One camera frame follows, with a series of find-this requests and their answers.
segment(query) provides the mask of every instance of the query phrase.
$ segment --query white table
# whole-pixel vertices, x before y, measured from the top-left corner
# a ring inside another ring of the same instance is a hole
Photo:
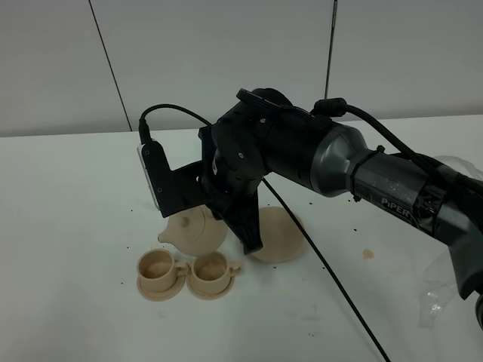
[[[350,124],[371,148],[394,151],[366,124]],[[384,124],[418,152],[483,168],[483,116]],[[153,136],[172,168],[200,158],[197,130]],[[221,250],[246,266],[227,296],[201,301],[184,287],[166,302],[143,299],[136,262],[160,247],[166,220],[152,203],[138,143],[136,133],[0,139],[0,360],[382,360],[309,248],[273,268],[244,257],[230,232]],[[453,298],[433,329],[419,327],[421,275],[442,244],[349,194],[323,198],[268,178],[393,361],[483,360],[474,295]],[[267,204],[277,202],[260,186]],[[363,259],[366,248],[373,259]]]

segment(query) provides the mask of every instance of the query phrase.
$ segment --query power cord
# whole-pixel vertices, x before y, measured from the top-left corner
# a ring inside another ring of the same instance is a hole
[[[204,119],[200,115],[197,115],[196,113],[191,112],[191,111],[189,111],[186,108],[183,108],[183,107],[180,107],[180,106],[175,106],[174,104],[158,104],[157,106],[149,107],[147,110],[145,110],[143,112],[143,114],[140,117],[140,120],[139,120],[139,134],[140,134],[140,138],[141,138],[141,143],[142,144],[144,144],[144,143],[146,143],[146,142],[148,142],[148,141],[151,140],[151,136],[150,136],[150,133],[149,133],[149,127],[148,127],[148,125],[146,123],[146,116],[150,112],[152,112],[152,111],[154,111],[156,109],[163,109],[163,108],[177,109],[178,111],[184,112],[187,115],[191,115],[192,117],[198,119],[199,121],[201,121],[202,123],[204,123],[207,126],[211,126],[212,125],[212,123],[210,123],[209,121],[207,121],[206,119]],[[297,220],[297,218],[295,217],[294,213],[292,213],[292,210],[290,210],[290,208],[285,203],[285,201],[283,201],[283,199],[281,198],[281,196],[277,193],[277,191],[275,191],[275,189],[272,187],[272,185],[269,184],[269,182],[266,179],[262,179],[262,181],[265,184],[265,186],[268,188],[268,190],[270,190],[270,192],[273,193],[273,195],[278,200],[278,202],[280,202],[280,204],[283,206],[283,208],[287,211],[288,215],[295,222],[295,225],[298,227],[298,229],[300,230],[300,232],[302,232],[302,234],[305,237],[305,239],[309,242],[310,246],[314,250],[315,254],[317,254],[317,256],[321,260],[322,264],[325,265],[325,268],[327,269],[327,271],[331,275],[332,279],[334,279],[335,284],[339,288],[340,292],[342,293],[342,295],[344,296],[344,298],[346,299],[346,301],[349,303],[350,308],[354,312],[355,316],[361,322],[362,326],[364,327],[365,331],[368,333],[368,335],[371,338],[372,342],[376,345],[377,350],[381,353],[381,355],[383,356],[383,359],[385,360],[385,362],[391,362],[391,360],[387,356],[387,353],[384,351],[384,348],[382,347],[382,345],[380,345],[380,343],[377,340],[376,336],[372,333],[371,328],[365,322],[364,318],[362,317],[362,315],[359,312],[359,310],[357,309],[357,307],[355,307],[354,302],[350,299],[349,294],[347,294],[347,292],[346,292],[346,289],[343,287],[342,283],[340,283],[339,278],[335,275],[335,273],[332,270],[331,266],[329,265],[329,263],[327,262],[327,260],[325,260],[325,258],[323,257],[323,255],[321,254],[321,252],[319,251],[319,249],[317,248],[317,246],[314,244],[314,242],[312,241],[312,239],[309,236],[309,234],[307,234],[307,232],[305,231],[305,229],[303,228],[303,226]]]

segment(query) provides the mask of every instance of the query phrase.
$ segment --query clear plastic bag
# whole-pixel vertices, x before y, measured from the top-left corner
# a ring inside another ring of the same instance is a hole
[[[483,172],[474,164],[454,156],[437,156],[434,159],[457,172],[483,180]],[[420,293],[420,326],[432,328],[436,318],[458,293],[449,250],[434,260],[423,273]]]

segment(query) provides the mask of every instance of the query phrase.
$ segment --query beige ceramic cup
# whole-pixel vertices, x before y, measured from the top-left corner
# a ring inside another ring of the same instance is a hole
[[[169,290],[179,276],[186,275],[188,264],[177,262],[167,250],[154,249],[145,253],[137,263],[137,277],[141,290],[160,293]]]
[[[242,272],[242,266],[243,262],[229,262],[218,252],[200,256],[192,265],[190,290],[202,299],[216,299],[229,291],[234,277]]]

